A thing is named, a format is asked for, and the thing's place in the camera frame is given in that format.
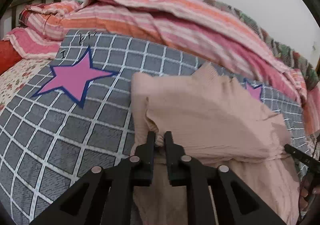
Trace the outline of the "person's hand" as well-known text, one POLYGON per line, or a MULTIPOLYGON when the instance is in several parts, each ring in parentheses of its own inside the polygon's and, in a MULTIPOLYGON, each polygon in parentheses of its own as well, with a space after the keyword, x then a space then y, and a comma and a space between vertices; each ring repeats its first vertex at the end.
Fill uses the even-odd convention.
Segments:
POLYGON ((300 190, 300 196, 299 196, 299 207, 302 210, 306 210, 309 205, 309 201, 307 201, 307 198, 311 197, 311 195, 319 195, 320 193, 320 187, 319 185, 313 188, 313 191, 311 194, 308 193, 308 190, 305 187, 301 187, 300 190))

